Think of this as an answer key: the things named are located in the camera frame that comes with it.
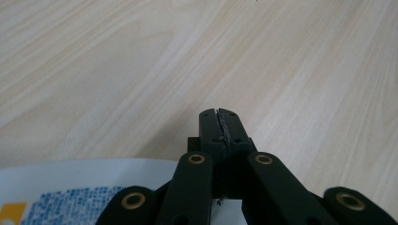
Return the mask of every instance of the white paper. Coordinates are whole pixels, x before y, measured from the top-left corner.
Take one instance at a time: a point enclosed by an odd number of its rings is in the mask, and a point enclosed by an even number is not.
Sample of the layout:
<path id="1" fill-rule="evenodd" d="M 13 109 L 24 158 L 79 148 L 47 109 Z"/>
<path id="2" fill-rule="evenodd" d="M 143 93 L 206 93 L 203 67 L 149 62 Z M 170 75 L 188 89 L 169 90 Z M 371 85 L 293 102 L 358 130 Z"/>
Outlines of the white paper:
<path id="1" fill-rule="evenodd" d="M 95 224 L 106 203 L 121 188 L 157 189 L 171 180 L 176 164 L 167 160 L 123 158 L 2 169 L 0 225 Z M 211 224 L 246 224 L 240 205 L 241 201 L 230 200 L 222 206 L 213 204 Z"/>

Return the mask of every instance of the light wood tabletop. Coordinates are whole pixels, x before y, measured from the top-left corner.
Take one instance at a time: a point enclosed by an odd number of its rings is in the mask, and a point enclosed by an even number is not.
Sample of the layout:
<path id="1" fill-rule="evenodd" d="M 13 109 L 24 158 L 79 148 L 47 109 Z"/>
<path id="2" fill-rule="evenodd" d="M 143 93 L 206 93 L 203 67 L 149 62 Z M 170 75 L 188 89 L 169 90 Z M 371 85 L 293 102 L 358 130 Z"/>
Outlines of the light wood tabletop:
<path id="1" fill-rule="evenodd" d="M 178 160 L 237 113 L 310 191 L 398 219 L 398 1 L 0 2 L 0 168 Z"/>

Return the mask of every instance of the wooden table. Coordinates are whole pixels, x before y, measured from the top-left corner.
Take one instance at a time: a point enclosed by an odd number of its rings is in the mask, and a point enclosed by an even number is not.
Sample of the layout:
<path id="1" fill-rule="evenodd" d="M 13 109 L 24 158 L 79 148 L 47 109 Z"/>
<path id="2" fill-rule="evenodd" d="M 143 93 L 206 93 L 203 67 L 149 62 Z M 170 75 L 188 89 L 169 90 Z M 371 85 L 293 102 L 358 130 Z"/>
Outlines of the wooden table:
<path id="1" fill-rule="evenodd" d="M 0 167 L 177 160 L 225 108 L 310 191 L 398 218 L 398 1 L 0 3 Z"/>

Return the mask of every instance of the brass insert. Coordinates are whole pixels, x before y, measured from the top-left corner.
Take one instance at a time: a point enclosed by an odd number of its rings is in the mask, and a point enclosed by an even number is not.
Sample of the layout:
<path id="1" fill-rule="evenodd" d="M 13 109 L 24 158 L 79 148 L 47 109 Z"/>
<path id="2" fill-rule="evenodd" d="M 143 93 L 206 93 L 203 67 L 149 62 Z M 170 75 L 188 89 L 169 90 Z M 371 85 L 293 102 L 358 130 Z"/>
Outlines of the brass insert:
<path id="1" fill-rule="evenodd" d="M 355 197 L 354 195 L 339 192 L 336 195 L 337 202 L 344 205 L 345 207 L 355 210 L 355 211 L 362 211 L 365 209 L 365 203 L 361 201 L 359 198 Z"/>
<path id="2" fill-rule="evenodd" d="M 140 192 L 133 192 L 126 195 L 122 200 L 122 206 L 126 209 L 136 209 L 141 207 L 145 202 L 145 195 Z"/>
<path id="3" fill-rule="evenodd" d="M 205 157 L 201 155 L 192 155 L 188 157 L 188 161 L 192 164 L 201 164 L 205 161 Z"/>
<path id="4" fill-rule="evenodd" d="M 265 164 L 265 165 L 272 163 L 272 158 L 268 157 L 268 156 L 264 156 L 264 155 L 258 155 L 257 157 L 255 157 L 255 160 L 258 163 Z"/>

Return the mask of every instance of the blue printed pattern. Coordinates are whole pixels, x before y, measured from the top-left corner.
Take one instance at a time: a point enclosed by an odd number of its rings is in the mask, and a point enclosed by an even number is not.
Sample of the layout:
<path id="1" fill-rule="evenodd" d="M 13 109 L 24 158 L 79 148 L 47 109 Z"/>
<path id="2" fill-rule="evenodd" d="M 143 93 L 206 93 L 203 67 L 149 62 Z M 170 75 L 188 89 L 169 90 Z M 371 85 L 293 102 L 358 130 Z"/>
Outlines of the blue printed pattern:
<path id="1" fill-rule="evenodd" d="M 22 225 L 95 224 L 100 213 L 122 187 L 69 189 L 41 195 Z"/>

